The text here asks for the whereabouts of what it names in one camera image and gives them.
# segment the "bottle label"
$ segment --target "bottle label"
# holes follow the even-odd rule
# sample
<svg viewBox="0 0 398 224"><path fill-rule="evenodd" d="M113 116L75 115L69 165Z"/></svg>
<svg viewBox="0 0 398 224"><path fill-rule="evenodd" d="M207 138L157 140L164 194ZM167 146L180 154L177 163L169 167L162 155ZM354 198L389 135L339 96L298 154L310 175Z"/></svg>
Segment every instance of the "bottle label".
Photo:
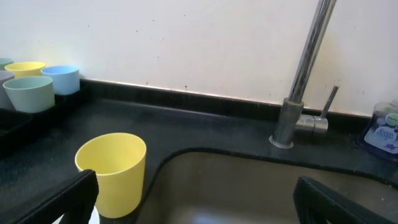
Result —
<svg viewBox="0 0 398 224"><path fill-rule="evenodd" d="M364 140L392 154L398 153L398 114L387 114L385 118L378 118L369 131L366 133Z"/></svg>

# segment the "soap bottle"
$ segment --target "soap bottle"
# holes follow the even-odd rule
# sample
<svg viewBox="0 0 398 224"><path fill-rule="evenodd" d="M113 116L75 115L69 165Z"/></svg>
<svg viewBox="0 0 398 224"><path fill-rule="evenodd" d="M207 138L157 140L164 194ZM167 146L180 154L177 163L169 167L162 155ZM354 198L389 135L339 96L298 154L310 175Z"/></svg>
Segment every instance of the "soap bottle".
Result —
<svg viewBox="0 0 398 224"><path fill-rule="evenodd" d="M398 162L398 101L380 102L374 106L372 119L359 144L371 152Z"/></svg>

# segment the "black countertop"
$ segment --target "black countertop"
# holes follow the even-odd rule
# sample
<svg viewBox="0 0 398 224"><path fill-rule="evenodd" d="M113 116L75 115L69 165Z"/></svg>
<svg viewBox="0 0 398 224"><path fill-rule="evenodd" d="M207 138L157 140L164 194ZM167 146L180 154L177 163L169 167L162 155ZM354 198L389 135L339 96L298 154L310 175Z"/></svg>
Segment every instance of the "black countertop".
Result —
<svg viewBox="0 0 398 224"><path fill-rule="evenodd" d="M398 188L398 166L353 144L351 134L272 146L275 122L234 118L114 100L93 100L12 156L0 160L0 212L77 174L75 153L85 142L115 132L147 144L144 194L161 163L172 155L208 150L369 177ZM102 218L130 223L133 217Z"/></svg>

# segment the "yellow cup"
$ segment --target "yellow cup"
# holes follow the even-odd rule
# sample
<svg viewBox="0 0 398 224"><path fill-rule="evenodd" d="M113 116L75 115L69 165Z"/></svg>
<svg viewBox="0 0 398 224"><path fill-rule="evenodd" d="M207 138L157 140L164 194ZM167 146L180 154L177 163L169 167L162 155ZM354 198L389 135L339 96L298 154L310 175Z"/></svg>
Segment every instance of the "yellow cup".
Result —
<svg viewBox="0 0 398 224"><path fill-rule="evenodd" d="M131 213L141 200L146 145L128 133L111 133L86 142L76 153L79 171L96 172L99 214L119 218Z"/></svg>
<svg viewBox="0 0 398 224"><path fill-rule="evenodd" d="M43 62L18 62L6 65L7 71L14 72L15 78L34 75L42 75L41 70L45 67Z"/></svg>

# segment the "gray sink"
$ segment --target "gray sink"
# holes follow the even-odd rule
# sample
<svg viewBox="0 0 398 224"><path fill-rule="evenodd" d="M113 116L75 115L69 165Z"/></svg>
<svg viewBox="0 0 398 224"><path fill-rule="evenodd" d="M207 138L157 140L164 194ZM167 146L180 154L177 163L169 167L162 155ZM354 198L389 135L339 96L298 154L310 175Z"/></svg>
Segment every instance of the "gray sink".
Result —
<svg viewBox="0 0 398 224"><path fill-rule="evenodd" d="M293 191L307 175L398 222L398 190L374 180L233 156L189 152L161 168L138 224L298 223Z"/></svg>

